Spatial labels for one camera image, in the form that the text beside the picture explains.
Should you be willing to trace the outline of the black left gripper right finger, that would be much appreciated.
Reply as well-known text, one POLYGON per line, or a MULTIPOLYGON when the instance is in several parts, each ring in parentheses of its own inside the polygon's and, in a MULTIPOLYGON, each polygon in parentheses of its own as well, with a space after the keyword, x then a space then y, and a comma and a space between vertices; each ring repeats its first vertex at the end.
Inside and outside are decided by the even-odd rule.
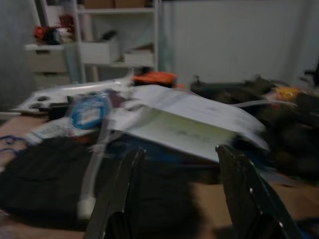
POLYGON ((216 147, 221 179, 237 239, 302 239, 276 191, 242 152, 216 147))

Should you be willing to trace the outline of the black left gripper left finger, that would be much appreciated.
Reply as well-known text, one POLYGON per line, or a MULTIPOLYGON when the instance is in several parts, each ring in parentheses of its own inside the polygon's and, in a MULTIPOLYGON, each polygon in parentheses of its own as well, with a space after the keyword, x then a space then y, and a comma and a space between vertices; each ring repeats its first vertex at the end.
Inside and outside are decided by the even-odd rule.
POLYGON ((145 151, 129 149, 102 188, 86 228, 86 239, 136 239, 145 151))

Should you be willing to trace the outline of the black cloth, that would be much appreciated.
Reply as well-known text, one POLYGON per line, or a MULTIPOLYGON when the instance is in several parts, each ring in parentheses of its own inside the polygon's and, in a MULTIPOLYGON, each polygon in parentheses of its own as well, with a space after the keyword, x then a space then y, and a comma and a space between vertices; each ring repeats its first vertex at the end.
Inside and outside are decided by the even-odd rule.
MULTIPOLYGON (((98 196, 119 162, 145 151, 137 197, 138 232, 175 230, 196 219, 190 185, 215 181, 217 163, 154 142, 122 136, 111 142, 96 178, 98 196)), ((0 173, 0 209, 21 221, 45 228, 84 231, 77 203, 92 153, 66 137, 44 140, 19 153, 0 173)))

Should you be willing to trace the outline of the dark green bag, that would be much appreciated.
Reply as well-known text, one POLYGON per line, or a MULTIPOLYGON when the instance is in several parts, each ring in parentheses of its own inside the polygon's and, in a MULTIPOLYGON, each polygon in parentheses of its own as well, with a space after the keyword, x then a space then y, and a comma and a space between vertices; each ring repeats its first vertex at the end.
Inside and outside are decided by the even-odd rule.
POLYGON ((241 136, 232 146, 244 152, 260 169, 319 181, 319 97, 301 92, 290 101, 277 100, 278 81, 257 76, 243 83, 206 83, 195 78, 190 89, 206 99, 239 105, 265 129, 258 135, 269 150, 254 146, 241 136))

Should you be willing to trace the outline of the blue plastic packet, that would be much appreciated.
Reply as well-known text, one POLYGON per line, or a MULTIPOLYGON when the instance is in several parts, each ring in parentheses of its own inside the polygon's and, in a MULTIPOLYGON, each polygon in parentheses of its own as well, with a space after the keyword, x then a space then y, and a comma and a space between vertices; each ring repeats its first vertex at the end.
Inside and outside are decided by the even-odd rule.
POLYGON ((101 93, 80 100, 71 111, 71 125, 89 130, 100 125, 110 114, 112 103, 107 93, 101 93))

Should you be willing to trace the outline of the large white paper sheet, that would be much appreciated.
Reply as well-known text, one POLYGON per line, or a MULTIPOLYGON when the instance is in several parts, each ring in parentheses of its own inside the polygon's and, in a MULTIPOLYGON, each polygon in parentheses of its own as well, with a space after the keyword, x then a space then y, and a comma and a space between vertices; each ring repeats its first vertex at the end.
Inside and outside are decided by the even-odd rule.
POLYGON ((258 135, 265 126, 246 111, 158 85, 135 87, 113 119, 115 130, 213 162, 215 147, 236 135, 269 150, 258 135))

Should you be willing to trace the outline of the white remote control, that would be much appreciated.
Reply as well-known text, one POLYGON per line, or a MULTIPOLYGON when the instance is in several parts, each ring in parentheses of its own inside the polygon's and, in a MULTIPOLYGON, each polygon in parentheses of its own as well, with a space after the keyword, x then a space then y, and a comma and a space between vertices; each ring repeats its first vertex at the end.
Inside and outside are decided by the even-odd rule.
POLYGON ((25 134, 23 138, 29 144, 36 145, 45 139, 65 136, 67 125, 66 119, 52 120, 33 129, 31 132, 25 134))

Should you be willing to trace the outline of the yellow snack packet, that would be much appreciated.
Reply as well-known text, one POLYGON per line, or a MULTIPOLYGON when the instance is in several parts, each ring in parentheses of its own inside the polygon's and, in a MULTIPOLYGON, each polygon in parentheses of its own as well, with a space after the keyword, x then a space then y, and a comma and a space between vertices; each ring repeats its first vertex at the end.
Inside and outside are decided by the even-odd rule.
POLYGON ((275 98, 282 101, 290 101, 298 96, 302 91, 292 87, 275 87, 275 98))

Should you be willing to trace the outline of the white panel with round holes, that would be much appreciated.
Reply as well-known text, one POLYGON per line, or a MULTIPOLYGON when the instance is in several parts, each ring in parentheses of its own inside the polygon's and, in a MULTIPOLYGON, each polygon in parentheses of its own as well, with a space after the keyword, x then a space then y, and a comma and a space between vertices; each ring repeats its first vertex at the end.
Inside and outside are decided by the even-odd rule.
POLYGON ((95 83, 56 86, 31 93, 29 98, 11 110, 16 113, 39 114, 39 108, 46 108, 53 103, 65 103, 68 97, 92 95, 109 89, 126 97, 130 94, 132 86, 130 76, 95 83))

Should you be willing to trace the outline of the orange and black bag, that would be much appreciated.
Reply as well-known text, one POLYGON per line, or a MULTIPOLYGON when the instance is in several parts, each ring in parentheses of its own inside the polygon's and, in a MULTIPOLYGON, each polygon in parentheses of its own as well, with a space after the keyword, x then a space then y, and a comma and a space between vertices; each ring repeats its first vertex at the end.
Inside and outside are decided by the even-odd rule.
POLYGON ((147 72, 143 75, 134 76, 135 86, 159 85, 167 88, 174 88, 176 85, 176 75, 168 72, 147 72))

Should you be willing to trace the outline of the white storage box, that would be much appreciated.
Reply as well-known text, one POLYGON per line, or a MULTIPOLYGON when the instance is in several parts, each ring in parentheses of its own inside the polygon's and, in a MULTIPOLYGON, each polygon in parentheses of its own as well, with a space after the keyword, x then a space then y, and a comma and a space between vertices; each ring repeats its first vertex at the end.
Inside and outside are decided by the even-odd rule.
POLYGON ((84 64, 111 64, 120 57, 118 41, 80 42, 80 58, 84 64))

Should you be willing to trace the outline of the beige drawer cabinet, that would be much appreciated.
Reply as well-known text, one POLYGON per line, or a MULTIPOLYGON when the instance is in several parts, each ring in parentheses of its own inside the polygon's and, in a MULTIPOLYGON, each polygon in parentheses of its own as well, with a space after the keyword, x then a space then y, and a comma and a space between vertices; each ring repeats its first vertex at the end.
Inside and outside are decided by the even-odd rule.
POLYGON ((39 90, 72 84, 72 67, 77 63, 74 43, 27 44, 24 49, 39 90))

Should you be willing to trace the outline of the white shelf unit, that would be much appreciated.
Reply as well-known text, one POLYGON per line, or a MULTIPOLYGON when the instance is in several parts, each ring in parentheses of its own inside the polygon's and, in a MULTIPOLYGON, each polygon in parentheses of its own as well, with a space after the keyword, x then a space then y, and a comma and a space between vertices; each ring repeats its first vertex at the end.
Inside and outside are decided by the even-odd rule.
POLYGON ((87 9, 83 0, 54 0, 55 15, 70 14, 75 24, 76 66, 72 83, 100 82, 120 71, 159 68, 160 5, 152 0, 143 8, 87 9), (80 42, 118 41, 120 57, 111 64, 84 64, 80 42))

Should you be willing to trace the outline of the red and black clutter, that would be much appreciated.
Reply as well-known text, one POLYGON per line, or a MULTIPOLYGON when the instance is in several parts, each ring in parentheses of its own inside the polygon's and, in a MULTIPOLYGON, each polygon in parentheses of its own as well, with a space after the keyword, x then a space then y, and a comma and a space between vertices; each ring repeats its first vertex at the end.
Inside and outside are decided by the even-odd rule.
POLYGON ((56 26, 37 26, 33 31, 37 43, 42 45, 61 45, 75 41, 75 24, 73 16, 64 14, 59 16, 56 26))

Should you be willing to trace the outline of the brown cardboard box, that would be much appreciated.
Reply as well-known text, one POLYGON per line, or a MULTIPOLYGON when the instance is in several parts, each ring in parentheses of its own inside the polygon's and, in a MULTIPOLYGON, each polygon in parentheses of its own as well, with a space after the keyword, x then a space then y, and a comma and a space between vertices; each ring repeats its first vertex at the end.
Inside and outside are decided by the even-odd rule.
POLYGON ((83 0, 87 9, 143 8, 152 0, 83 0))

